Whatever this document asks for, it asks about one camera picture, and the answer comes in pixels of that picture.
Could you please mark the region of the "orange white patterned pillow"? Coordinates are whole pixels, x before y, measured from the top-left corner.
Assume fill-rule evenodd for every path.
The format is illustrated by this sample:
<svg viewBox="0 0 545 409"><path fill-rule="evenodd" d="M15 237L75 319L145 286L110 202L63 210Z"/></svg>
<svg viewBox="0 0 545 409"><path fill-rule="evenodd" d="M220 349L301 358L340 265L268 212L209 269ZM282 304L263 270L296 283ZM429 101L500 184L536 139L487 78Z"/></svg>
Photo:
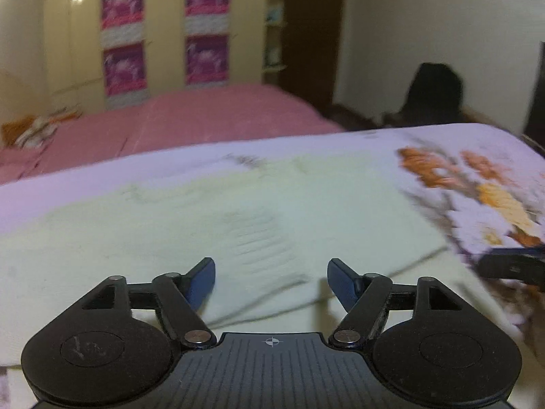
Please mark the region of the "orange white patterned pillow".
<svg viewBox="0 0 545 409"><path fill-rule="evenodd" d="M1 126L3 145L12 149L36 149L53 136L56 129L65 122L79 119L79 109L60 110L48 116L26 116Z"/></svg>

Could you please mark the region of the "cream open shelf unit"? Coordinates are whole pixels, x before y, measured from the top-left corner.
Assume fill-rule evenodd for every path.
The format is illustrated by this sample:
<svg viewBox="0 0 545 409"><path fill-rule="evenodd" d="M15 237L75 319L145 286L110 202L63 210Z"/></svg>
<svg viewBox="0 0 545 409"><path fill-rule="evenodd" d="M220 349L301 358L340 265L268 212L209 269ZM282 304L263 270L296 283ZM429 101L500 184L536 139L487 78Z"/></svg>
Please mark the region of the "cream open shelf unit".
<svg viewBox="0 0 545 409"><path fill-rule="evenodd" d="M279 86L280 75L286 69L283 60L283 32L287 26L284 0L266 0L264 25L262 81Z"/></svg>

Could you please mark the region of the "magenta poster lower left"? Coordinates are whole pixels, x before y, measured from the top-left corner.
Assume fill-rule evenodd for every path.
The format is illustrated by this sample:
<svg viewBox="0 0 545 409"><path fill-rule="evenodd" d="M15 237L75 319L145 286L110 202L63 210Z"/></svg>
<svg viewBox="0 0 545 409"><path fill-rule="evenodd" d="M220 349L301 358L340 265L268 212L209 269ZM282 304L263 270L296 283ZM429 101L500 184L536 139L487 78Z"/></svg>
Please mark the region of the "magenta poster lower left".
<svg viewBox="0 0 545 409"><path fill-rule="evenodd" d="M104 87L107 97L146 90L146 62L143 43L103 50Z"/></svg>

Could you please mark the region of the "pink checked bed cover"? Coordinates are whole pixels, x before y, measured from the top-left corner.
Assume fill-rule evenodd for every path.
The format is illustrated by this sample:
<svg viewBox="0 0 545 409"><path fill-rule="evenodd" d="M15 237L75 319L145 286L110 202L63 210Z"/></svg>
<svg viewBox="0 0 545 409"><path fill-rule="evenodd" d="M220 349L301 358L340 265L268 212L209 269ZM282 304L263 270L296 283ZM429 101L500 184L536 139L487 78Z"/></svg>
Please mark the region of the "pink checked bed cover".
<svg viewBox="0 0 545 409"><path fill-rule="evenodd" d="M148 151L204 143L336 133L340 126L277 87L174 91L139 106L62 122L39 148L1 151L10 183Z"/></svg>

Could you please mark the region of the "cream knitted small garment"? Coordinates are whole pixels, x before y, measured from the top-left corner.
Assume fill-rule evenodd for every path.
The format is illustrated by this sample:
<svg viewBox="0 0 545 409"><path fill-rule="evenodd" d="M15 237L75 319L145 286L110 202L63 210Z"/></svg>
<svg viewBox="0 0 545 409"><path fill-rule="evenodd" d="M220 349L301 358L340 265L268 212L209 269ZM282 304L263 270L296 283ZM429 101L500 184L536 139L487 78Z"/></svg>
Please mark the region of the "cream knitted small garment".
<svg viewBox="0 0 545 409"><path fill-rule="evenodd" d="M417 208L395 154L252 160L229 154L131 180L120 160L1 188L1 362L104 278L145 283L210 257L213 328L325 297L329 259L397 280L435 275L502 328L513 321Z"/></svg>

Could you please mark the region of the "black chair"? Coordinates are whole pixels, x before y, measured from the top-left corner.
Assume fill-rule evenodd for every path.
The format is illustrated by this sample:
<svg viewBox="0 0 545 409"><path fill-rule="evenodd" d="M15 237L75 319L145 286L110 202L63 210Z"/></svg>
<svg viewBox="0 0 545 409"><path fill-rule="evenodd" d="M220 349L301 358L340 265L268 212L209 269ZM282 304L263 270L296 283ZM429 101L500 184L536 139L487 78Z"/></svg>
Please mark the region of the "black chair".
<svg viewBox="0 0 545 409"><path fill-rule="evenodd" d="M462 123L463 80L442 63L422 63L400 110L404 126Z"/></svg>

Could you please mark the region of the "lilac floral bed sheet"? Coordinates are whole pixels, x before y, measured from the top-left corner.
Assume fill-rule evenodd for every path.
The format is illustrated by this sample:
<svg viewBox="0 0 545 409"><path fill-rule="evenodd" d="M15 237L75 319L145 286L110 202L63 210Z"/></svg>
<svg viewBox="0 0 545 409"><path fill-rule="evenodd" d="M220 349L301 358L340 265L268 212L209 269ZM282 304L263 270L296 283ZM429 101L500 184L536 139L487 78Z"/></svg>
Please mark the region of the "lilac floral bed sheet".
<svg viewBox="0 0 545 409"><path fill-rule="evenodd" d="M536 229L544 236L544 160L536 151L519 139L502 130L483 125L422 126L405 129L385 129L379 131L337 133L321 136L302 136L272 138L254 141L234 141L217 144L200 144L175 147L161 151L149 151L124 156L112 161L86 166L75 166L61 171L62 181L72 183L74 188L85 188L82 195L69 195L75 199L88 198L92 194L107 192L129 182L150 182L161 180L181 184L200 176L215 175L222 169L250 169L252 165L266 159L296 156L303 154L333 154L335 151L368 152L378 170L393 179L402 193L408 195L415 207L432 223L444 229L446 237L454 237L452 244L461 244L460 251L467 250L469 257L491 248L500 241L504 225L514 218L515 226L523 224L522 208L527 208L528 220L538 220ZM38 181L18 181L8 186L7 194L1 198L19 201L33 186L45 187L47 193L35 197L29 208L6 209L5 224L18 224L23 217L30 218L44 211L45 207L67 204L53 192L56 176L38 176ZM523 347L523 371L511 397L516 408L544 408L544 366L538 366L539 349L544 349L544 335L538 335L544 320L544 296L535 298L530 286L516 281L505 281L499 285L486 285L491 292L484 292L485 285L477 280L469 280L469 273L461 268L461 263L450 264L446 258L430 259L417 265L413 270L402 272L403 279L421 273L419 268L437 268L442 280L461 293L474 305L484 306L480 310L492 312L492 319L507 324L511 335L522 342L536 347ZM280 314L270 314L268 318L236 321L235 329L250 331L269 331L271 324L282 326L278 331L294 331L297 328L308 330L310 322L328 317L327 303L311 303L301 309L293 308ZM536 322L530 328L530 309ZM30 388L22 376L19 366L1 364L1 408L30 408L35 404Z"/></svg>

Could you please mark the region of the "cream wardrobe with doors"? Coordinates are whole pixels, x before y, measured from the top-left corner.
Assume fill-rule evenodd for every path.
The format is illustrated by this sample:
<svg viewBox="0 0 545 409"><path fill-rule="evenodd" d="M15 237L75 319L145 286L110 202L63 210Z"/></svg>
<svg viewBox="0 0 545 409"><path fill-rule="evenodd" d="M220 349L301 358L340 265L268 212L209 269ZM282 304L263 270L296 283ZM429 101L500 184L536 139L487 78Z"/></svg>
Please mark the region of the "cream wardrobe with doors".
<svg viewBox="0 0 545 409"><path fill-rule="evenodd" d="M43 0L44 59L53 107L108 109L102 0ZM259 83L265 49L266 0L230 0L229 83ZM144 0L144 58L153 96L181 90L186 77L185 0Z"/></svg>

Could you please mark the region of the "magenta poster lower right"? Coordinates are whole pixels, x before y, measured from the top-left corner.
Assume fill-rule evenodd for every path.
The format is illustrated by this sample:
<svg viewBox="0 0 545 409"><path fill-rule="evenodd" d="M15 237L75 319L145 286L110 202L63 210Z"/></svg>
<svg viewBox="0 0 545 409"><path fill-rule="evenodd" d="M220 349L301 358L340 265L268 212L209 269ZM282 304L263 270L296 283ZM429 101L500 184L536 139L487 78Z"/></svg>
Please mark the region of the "magenta poster lower right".
<svg viewBox="0 0 545 409"><path fill-rule="evenodd" d="M186 40L186 84L225 83L229 79L229 36L193 35Z"/></svg>

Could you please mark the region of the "magenta poster upper left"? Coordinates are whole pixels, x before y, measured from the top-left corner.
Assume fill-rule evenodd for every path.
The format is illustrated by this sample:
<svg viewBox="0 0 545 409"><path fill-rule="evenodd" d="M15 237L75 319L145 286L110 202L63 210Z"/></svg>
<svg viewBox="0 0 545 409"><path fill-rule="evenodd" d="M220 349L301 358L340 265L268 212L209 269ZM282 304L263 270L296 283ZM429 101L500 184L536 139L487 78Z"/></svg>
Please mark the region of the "magenta poster upper left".
<svg viewBox="0 0 545 409"><path fill-rule="evenodd" d="M101 0L102 30L134 24L144 19L144 0Z"/></svg>

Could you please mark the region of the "dark brown wooden door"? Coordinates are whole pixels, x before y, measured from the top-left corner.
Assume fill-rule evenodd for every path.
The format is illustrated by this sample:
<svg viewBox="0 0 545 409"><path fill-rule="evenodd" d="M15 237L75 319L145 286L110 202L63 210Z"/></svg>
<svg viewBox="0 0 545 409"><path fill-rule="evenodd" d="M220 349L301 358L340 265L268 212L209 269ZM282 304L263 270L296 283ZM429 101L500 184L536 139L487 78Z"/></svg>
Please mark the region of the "dark brown wooden door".
<svg viewBox="0 0 545 409"><path fill-rule="evenodd" d="M279 83L322 112L332 105L344 0L284 0Z"/></svg>

